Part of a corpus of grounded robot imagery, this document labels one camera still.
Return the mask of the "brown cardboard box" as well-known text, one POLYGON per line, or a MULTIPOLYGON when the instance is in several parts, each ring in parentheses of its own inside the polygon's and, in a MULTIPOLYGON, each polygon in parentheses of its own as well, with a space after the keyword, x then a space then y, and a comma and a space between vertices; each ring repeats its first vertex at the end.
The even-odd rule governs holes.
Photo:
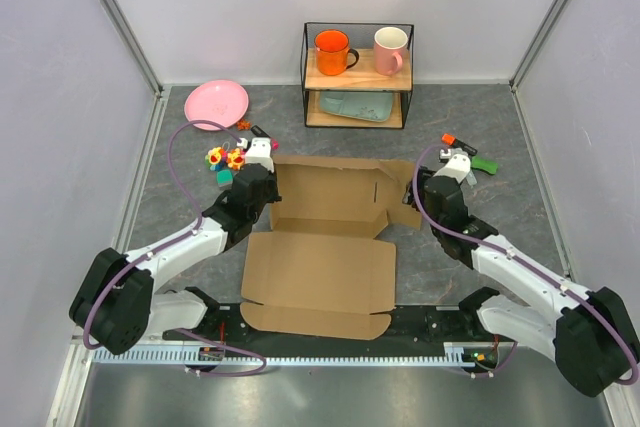
POLYGON ((395 307, 396 246, 378 236, 422 223, 403 202, 412 163, 279 155, 275 166, 282 199, 269 231, 248 238, 243 320, 266 332, 380 337, 395 307))

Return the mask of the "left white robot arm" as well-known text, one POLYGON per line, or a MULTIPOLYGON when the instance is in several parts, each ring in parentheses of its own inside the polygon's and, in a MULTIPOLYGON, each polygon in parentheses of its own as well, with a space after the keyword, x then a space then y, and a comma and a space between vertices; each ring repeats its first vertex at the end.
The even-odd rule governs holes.
POLYGON ((214 299, 194 287, 160 289, 193 265, 235 247, 250 235, 265 206, 280 200, 275 168, 249 164, 230 189, 174 235, 125 253, 99 252, 69 308, 85 346, 119 355, 145 336, 175 329, 211 339, 220 325, 214 299))

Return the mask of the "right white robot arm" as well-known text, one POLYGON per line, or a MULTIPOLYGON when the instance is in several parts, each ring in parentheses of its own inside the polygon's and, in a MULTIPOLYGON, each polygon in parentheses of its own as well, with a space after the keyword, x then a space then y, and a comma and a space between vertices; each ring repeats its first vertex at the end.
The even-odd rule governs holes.
POLYGON ((461 183, 469 173, 454 157, 437 171, 416 166, 405 204, 430 224, 444 252, 521 299, 492 290, 467 298, 458 315, 467 339, 505 336, 554 362, 578 392, 596 397, 614 383, 639 379, 639 339, 623 299, 608 287, 591 290, 518 250, 494 227, 469 214, 461 183))

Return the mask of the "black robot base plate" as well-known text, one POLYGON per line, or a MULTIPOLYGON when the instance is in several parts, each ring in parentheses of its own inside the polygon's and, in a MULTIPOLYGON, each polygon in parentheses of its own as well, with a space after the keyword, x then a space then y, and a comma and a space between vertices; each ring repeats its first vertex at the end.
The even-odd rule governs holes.
POLYGON ((208 313, 193 333, 265 356, 275 354, 431 354, 446 342, 491 346, 494 336, 469 313, 454 306, 402 305, 391 313, 387 330, 374 340, 352 340, 258 331, 240 314, 238 303, 208 313))

